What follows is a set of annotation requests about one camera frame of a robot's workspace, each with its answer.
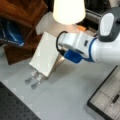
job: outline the lamp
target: lamp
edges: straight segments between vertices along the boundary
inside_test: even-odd
[[[85,17],[84,0],[55,0],[54,19],[61,24],[75,24]]]

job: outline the white table surface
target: white table surface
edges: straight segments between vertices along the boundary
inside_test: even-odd
[[[84,61],[76,65],[66,60],[32,90],[24,82],[31,72],[29,61],[9,66],[0,47],[0,80],[42,120],[103,120],[86,103],[114,65]]]

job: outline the black cable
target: black cable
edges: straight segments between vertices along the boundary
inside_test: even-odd
[[[58,40],[59,40],[59,37],[61,36],[61,34],[63,34],[63,33],[67,33],[67,31],[62,31],[62,32],[58,35],[58,37],[57,37],[57,39],[56,39],[56,49],[57,49],[57,51],[58,51],[62,56],[64,56],[65,51],[64,51],[64,50],[60,50],[60,49],[58,48]]]

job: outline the metal plate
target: metal plate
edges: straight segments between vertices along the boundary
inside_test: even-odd
[[[13,93],[0,83],[0,120],[40,120]]]

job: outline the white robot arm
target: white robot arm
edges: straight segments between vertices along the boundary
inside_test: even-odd
[[[74,63],[84,59],[120,65],[120,8],[112,8],[102,16],[98,38],[84,32],[62,32],[57,38],[56,47]]]

